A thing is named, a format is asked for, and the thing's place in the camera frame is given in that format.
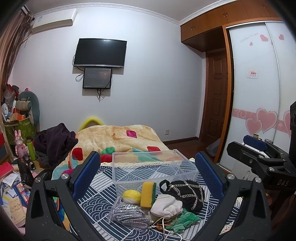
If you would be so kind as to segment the large black wall television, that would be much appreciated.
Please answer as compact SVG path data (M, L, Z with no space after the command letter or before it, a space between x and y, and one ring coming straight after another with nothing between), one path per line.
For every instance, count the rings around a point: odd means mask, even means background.
M127 41L112 39L80 38L77 44L75 67L123 68Z

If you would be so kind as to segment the yellow green sponge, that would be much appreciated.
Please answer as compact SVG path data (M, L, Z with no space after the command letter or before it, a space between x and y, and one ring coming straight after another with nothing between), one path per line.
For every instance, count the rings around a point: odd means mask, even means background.
M140 206L144 208L151 208L154 204L156 196L156 183L144 182L142 185Z

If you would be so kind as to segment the black pouch with silver chain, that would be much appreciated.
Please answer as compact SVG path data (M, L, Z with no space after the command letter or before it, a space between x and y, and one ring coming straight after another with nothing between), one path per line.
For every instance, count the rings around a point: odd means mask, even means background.
M159 183L162 194L168 194L181 201L185 209L192 213L198 213L204 206L204 189L193 180L178 180L169 182L163 180Z

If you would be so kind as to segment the pink rabbit figure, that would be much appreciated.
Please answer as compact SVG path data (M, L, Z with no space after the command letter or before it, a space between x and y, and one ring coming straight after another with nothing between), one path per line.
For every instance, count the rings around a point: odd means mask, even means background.
M15 130L15 152L18 158L23 161L24 156L28 155L27 147L23 143L21 130Z

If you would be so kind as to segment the green knitted cloth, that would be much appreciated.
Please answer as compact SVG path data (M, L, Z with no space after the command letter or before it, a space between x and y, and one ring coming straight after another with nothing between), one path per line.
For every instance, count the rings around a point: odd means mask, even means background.
M200 220L201 218L196 214L183 209L179 216L176 216L170 222L165 223L165 228L174 233L182 233Z

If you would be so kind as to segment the white wall socket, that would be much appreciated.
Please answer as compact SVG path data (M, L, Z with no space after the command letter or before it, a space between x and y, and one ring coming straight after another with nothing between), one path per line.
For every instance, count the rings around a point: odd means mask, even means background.
M169 135L170 130L166 129L164 135Z

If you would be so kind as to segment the white wardrobe with hearts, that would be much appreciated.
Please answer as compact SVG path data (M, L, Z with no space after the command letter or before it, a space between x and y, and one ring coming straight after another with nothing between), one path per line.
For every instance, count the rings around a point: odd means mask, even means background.
M233 57L233 104L226 144L257 134L288 151L295 102L295 38L283 22L227 27Z

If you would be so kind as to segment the green bottle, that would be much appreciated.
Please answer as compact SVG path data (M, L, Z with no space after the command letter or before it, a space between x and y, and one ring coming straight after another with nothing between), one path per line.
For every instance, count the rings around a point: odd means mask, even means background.
M35 154L35 149L34 149L34 145L33 145L33 139L32 137L28 136L26 137L26 143L27 143L27 149L30 155L30 159L32 161L36 160L36 154Z

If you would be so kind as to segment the yellow curved cushion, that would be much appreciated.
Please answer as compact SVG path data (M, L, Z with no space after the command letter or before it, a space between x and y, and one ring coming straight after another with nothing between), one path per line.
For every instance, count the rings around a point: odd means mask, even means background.
M91 124L95 124L95 125L101 125L103 126L104 123L98 119L98 118L95 118L95 117L90 117L90 118L87 118L83 123L82 125L79 127L79 130L78 132L80 132L81 130L87 128L87 127L90 127Z

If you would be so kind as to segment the white sock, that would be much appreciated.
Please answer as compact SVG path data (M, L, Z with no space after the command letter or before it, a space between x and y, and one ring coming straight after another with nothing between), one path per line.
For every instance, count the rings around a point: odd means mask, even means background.
M174 216L178 216L182 211L182 201L168 194L158 195L151 208L151 213L154 216L163 217L164 219L171 219Z

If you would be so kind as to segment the colourful fleece blanket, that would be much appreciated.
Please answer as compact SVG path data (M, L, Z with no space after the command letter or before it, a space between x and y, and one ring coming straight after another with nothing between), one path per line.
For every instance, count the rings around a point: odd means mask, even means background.
M66 170L82 164L92 151L102 156L102 162L110 163L113 153L156 152L169 149L153 128L144 125L95 125L79 131L75 138L78 143L54 169L53 180L58 179Z

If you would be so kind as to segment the dark purple clothing pile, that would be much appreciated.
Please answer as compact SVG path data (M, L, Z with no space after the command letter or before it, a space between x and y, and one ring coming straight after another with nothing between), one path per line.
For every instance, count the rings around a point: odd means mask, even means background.
M55 168L78 143L76 133L69 131L64 123L37 132L33 138L37 160L42 167Z

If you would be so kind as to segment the clear plastic storage box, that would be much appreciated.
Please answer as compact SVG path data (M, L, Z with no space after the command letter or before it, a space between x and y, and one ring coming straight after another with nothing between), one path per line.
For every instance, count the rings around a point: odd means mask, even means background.
M141 192L144 182L154 182L155 195L159 195L161 181L196 181L198 175L194 162L176 149L112 154L112 180L120 198L126 190Z

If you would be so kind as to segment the yellow fuzzy ball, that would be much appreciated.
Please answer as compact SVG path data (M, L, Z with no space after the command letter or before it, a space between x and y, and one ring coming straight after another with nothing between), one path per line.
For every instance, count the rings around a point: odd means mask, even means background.
M140 205L141 193L137 190L126 190L123 192L122 198L125 203Z

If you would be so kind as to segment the grey plush toy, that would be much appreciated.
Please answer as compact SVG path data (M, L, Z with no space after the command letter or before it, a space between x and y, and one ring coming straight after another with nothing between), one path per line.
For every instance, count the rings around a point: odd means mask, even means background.
M32 125L37 126L40 120L40 106L39 100L31 91L23 91L18 95L16 101L16 108L23 113L29 115L29 119Z

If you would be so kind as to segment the blue white patterned tablecloth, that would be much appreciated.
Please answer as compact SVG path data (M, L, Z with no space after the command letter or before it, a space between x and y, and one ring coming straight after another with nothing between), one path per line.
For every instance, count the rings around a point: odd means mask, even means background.
M150 209L129 204L118 196L112 181L112 168L102 165L78 204L105 240L191 240L209 220L219 201L214 198L201 175L204 204L197 214L184 209L172 219L154 217Z

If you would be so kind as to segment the small black wall monitor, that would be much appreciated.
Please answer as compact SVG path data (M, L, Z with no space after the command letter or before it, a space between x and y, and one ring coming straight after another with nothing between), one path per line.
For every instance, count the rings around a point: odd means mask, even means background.
M85 68L83 89L110 89L111 80L111 68Z

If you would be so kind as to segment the wooden door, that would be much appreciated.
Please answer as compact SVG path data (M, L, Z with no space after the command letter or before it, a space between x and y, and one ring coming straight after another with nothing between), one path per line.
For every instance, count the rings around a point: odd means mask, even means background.
M206 53L206 89L201 141L211 144L221 137L228 90L225 50Z

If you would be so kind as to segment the green storage box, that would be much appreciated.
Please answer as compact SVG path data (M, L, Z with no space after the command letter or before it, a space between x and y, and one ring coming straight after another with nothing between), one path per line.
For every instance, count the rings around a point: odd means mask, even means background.
M4 124L6 135L10 145L15 144L15 131L20 130L23 142L27 143L27 137L33 138L37 132L36 126L32 125L29 118L21 121L7 122Z

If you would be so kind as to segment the red box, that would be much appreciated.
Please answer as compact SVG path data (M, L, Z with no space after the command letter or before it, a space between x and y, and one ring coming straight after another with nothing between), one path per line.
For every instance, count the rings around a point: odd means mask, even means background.
M0 179L5 178L14 170L13 166L9 162L5 162L0 165Z

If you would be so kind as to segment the wooden upper cabinet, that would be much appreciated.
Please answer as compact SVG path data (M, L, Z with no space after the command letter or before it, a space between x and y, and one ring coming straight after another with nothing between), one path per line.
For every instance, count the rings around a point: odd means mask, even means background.
M279 15L267 1L234 1L181 25L181 42L200 52L221 49L225 47L223 25L258 18L278 19Z

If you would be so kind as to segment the white air conditioner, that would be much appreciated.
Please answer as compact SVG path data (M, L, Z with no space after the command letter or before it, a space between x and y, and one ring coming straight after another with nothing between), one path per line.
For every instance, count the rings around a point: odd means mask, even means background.
M32 34L62 27L71 27L77 16L77 9L65 9L35 17Z

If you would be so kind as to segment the striped brown curtain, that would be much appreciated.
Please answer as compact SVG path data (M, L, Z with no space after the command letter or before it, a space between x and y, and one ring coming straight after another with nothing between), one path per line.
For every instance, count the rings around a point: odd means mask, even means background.
M1 103L16 56L27 32L30 31L34 13L20 10L10 21L1 36Z

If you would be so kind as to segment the silver scrubber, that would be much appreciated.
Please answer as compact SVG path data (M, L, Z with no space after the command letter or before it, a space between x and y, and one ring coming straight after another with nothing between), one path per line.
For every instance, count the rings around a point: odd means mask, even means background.
M107 220L109 223L117 222L137 230L148 230L152 218L147 208L125 203L122 198L117 198L111 207Z

